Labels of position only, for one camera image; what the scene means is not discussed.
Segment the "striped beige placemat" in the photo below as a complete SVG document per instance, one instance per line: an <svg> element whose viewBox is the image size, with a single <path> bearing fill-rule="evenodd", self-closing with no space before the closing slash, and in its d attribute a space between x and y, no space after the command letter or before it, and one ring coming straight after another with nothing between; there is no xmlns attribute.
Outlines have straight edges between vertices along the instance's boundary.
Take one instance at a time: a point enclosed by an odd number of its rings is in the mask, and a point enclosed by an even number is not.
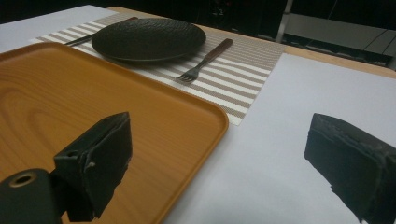
<svg viewBox="0 0 396 224"><path fill-rule="evenodd" d="M205 28L204 32L206 42L190 56L144 65L132 63L129 69L218 105L226 112L229 121L238 125L254 103L284 47L211 28ZM227 38L233 44L204 66L195 81L176 81L176 77L197 65L210 50Z"/></svg>

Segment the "wooden tray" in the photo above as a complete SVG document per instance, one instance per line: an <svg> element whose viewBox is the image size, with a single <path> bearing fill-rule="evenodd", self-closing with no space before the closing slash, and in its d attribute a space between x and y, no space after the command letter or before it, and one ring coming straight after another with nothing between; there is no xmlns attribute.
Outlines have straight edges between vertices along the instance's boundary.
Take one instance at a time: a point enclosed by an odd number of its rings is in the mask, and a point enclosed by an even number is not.
<svg viewBox="0 0 396 224"><path fill-rule="evenodd" d="M226 133L217 105L58 43L0 53L0 181L54 167L94 123L131 118L133 157L92 224L160 224Z"/></svg>

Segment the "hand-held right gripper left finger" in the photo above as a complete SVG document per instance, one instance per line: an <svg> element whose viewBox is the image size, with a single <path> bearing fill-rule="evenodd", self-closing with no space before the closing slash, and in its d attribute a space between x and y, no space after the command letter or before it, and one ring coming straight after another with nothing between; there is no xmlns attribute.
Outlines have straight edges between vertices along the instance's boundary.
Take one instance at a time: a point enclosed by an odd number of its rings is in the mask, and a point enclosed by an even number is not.
<svg viewBox="0 0 396 224"><path fill-rule="evenodd" d="M56 189L72 222L99 218L133 155L127 112L99 120L54 156Z"/></svg>

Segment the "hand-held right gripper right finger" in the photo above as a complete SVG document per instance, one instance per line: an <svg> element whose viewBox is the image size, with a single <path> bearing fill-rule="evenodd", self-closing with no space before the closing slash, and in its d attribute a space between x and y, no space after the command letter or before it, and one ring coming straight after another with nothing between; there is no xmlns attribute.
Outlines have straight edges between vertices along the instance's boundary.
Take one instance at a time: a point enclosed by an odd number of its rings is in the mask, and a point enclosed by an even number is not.
<svg viewBox="0 0 396 224"><path fill-rule="evenodd" d="M337 118L315 114L304 157L358 221L396 222L396 148Z"/></svg>

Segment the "black textured plate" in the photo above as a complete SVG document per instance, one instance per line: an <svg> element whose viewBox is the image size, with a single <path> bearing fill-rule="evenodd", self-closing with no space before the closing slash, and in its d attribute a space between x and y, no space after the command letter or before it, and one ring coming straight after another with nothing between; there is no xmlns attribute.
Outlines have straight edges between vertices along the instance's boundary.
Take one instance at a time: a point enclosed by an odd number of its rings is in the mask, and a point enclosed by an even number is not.
<svg viewBox="0 0 396 224"><path fill-rule="evenodd" d="M92 38L104 57L130 62L157 62L198 50L206 41L198 26L178 20L149 18L111 24Z"/></svg>

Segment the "white table cover sheet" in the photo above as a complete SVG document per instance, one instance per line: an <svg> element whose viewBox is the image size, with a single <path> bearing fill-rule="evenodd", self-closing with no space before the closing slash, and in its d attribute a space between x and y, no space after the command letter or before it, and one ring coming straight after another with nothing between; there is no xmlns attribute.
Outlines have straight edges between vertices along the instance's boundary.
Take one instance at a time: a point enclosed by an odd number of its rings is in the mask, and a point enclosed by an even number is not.
<svg viewBox="0 0 396 224"><path fill-rule="evenodd" d="M0 53L41 43L65 46L99 30L107 16L106 9L84 6L0 24ZM72 49L134 72L132 63L108 61L90 45ZM317 113L396 147L396 72L284 47L242 122L229 121L160 224L360 224L304 157Z"/></svg>

